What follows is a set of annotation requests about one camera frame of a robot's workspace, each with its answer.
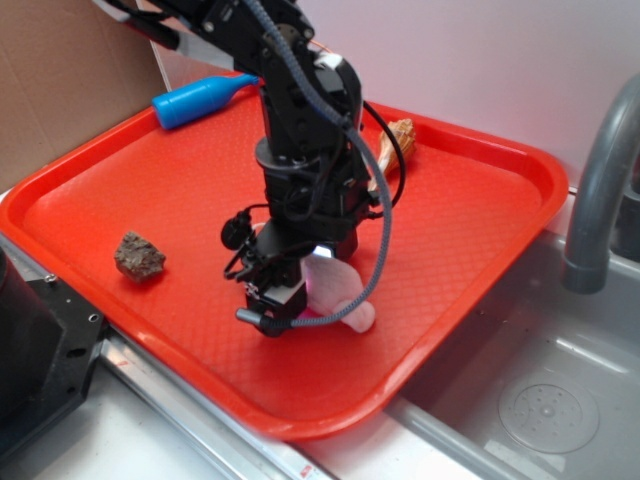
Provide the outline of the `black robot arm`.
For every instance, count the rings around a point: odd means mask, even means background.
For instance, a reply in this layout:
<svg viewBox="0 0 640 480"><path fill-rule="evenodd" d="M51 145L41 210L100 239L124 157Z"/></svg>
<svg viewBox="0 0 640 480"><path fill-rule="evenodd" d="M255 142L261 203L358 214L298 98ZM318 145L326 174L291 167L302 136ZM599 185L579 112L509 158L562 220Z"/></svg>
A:
<svg viewBox="0 0 640 480"><path fill-rule="evenodd" d="M359 127L360 80L341 56L312 50L294 1L157 1L146 11L100 1L115 21L181 55L258 77L265 136L256 147L270 220L258 237L282 265L317 246L349 259L377 200Z"/></svg>

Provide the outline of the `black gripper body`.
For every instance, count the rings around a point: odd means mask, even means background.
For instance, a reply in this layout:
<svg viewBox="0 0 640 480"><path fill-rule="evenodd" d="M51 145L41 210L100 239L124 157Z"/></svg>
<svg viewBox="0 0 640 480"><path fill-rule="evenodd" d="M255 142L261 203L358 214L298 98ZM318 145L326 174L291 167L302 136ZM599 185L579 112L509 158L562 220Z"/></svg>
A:
<svg viewBox="0 0 640 480"><path fill-rule="evenodd" d="M369 173L359 152L347 149L333 157L322 154L304 165L256 153L263 168L269 220L257 233L251 211L239 211L222 228L222 244L234 252L224 268L227 280L285 276L289 264L317 246L348 260L358 247L358 226L377 200L369 193Z"/></svg>

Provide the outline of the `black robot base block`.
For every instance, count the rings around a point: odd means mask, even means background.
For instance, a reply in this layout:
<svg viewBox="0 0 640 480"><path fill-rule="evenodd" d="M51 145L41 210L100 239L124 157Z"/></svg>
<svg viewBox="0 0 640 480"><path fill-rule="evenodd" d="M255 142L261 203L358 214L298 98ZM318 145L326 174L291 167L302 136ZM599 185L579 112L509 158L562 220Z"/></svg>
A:
<svg viewBox="0 0 640 480"><path fill-rule="evenodd" d="M1 253L1 461L86 399L104 315L62 280L26 280Z"/></svg>

